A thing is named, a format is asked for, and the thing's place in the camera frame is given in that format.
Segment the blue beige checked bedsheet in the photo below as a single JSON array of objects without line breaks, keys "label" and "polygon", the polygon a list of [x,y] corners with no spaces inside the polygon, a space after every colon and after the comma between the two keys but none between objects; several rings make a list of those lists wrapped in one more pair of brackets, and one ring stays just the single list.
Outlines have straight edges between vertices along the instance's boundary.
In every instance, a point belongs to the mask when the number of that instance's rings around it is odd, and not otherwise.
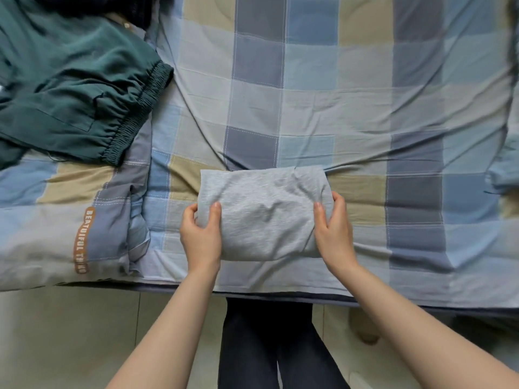
[{"label": "blue beige checked bedsheet", "polygon": [[519,308],[515,0],[159,0],[175,82],[152,117],[139,280],[178,283],[202,169],[319,165],[361,264],[423,306]]}]

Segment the person's right hand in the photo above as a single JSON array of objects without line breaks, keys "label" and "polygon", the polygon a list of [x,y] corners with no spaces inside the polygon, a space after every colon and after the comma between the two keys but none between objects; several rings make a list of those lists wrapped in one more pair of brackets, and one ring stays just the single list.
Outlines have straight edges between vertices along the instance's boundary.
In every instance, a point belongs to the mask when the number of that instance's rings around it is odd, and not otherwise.
[{"label": "person's right hand", "polygon": [[353,229],[348,218],[344,198],[332,191],[334,207],[328,219],[330,235],[328,239],[316,239],[320,255],[329,271],[341,282],[351,269],[359,264],[354,251]]}]

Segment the person's right forearm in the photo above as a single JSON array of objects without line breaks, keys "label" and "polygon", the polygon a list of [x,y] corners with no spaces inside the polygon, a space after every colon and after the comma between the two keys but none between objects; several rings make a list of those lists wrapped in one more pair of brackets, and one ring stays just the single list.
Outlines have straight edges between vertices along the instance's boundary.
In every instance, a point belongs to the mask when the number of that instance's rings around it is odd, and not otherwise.
[{"label": "person's right forearm", "polygon": [[358,264],[334,268],[423,389],[519,389],[519,373]]}]

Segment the checked quilt with orange label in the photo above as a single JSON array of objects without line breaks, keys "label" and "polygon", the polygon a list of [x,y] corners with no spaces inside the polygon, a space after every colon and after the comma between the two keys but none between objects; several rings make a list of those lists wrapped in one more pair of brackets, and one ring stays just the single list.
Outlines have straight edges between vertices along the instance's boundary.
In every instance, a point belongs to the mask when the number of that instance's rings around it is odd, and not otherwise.
[{"label": "checked quilt with orange label", "polygon": [[148,250],[152,116],[120,167],[33,150],[0,170],[0,292],[122,279]]}]

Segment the dark green elastic-waist trousers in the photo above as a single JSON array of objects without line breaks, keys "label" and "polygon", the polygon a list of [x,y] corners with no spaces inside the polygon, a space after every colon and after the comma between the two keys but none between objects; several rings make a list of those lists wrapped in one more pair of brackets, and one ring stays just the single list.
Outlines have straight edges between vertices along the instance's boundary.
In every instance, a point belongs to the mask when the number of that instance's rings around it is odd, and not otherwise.
[{"label": "dark green elastic-waist trousers", "polygon": [[0,170],[28,150],[121,165],[173,77],[133,27],[0,0]]}]

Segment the grey garment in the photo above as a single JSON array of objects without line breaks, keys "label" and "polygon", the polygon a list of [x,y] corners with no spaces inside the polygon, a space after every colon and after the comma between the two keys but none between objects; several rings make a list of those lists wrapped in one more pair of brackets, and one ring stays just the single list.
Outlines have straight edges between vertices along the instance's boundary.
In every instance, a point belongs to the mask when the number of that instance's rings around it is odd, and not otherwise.
[{"label": "grey garment", "polygon": [[330,218],[334,201],[319,166],[200,171],[197,222],[205,227],[213,203],[222,207],[222,260],[271,262],[320,258],[314,203]]}]

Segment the person's right leg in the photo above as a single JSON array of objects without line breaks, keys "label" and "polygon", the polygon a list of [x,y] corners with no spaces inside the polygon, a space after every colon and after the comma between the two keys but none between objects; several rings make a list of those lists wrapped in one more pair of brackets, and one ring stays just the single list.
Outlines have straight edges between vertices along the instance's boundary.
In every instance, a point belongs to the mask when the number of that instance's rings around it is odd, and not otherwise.
[{"label": "person's right leg", "polygon": [[279,305],[276,353],[283,389],[351,389],[314,327],[312,308]]}]

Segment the person's left hand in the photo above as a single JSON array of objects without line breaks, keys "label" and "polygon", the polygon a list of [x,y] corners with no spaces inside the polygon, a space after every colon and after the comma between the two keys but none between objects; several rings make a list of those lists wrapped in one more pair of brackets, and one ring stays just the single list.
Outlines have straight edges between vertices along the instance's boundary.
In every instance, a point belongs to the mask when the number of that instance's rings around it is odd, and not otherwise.
[{"label": "person's left hand", "polygon": [[195,221],[198,205],[185,208],[180,226],[180,239],[187,258],[188,274],[203,274],[215,279],[221,267],[222,238],[211,239],[206,226]]}]

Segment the person's left forearm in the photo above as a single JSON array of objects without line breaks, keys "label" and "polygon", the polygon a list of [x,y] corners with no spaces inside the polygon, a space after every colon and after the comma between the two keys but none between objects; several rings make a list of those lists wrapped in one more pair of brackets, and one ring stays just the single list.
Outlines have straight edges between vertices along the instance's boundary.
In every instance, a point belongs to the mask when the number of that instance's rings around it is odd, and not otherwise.
[{"label": "person's left forearm", "polygon": [[106,389],[186,389],[217,277],[191,270]]}]

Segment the person's left leg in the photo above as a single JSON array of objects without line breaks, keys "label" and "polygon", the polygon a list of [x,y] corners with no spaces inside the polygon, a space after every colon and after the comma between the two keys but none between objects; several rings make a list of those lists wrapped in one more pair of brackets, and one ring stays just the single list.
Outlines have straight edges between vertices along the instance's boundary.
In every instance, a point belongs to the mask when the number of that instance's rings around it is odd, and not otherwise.
[{"label": "person's left leg", "polygon": [[270,304],[238,298],[226,301],[217,389],[280,389]]}]

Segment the black garment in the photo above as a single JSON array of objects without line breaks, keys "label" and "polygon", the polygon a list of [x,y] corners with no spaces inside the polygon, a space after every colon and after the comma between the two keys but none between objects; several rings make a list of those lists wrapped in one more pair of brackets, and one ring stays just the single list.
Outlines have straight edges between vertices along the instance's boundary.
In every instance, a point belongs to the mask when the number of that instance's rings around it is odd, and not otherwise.
[{"label": "black garment", "polygon": [[152,23],[159,0],[35,0],[62,16],[80,18],[115,14],[146,30]]}]

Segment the light blue cloth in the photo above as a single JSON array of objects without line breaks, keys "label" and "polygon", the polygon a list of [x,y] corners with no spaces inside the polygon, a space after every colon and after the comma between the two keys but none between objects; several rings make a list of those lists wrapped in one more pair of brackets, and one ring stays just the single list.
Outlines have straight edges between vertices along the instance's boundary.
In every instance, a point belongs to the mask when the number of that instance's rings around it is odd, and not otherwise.
[{"label": "light blue cloth", "polygon": [[519,189],[519,134],[508,134],[486,175],[486,192],[504,195]]}]

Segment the person's leg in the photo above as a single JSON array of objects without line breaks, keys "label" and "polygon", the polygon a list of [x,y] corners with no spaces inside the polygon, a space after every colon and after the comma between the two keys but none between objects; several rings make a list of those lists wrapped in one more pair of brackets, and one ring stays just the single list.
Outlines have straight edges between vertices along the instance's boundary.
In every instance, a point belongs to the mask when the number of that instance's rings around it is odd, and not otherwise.
[{"label": "person's leg", "polygon": [[279,305],[276,353],[283,389],[351,389],[314,327],[312,308]]},{"label": "person's leg", "polygon": [[270,304],[238,298],[226,301],[217,389],[280,389]]}]

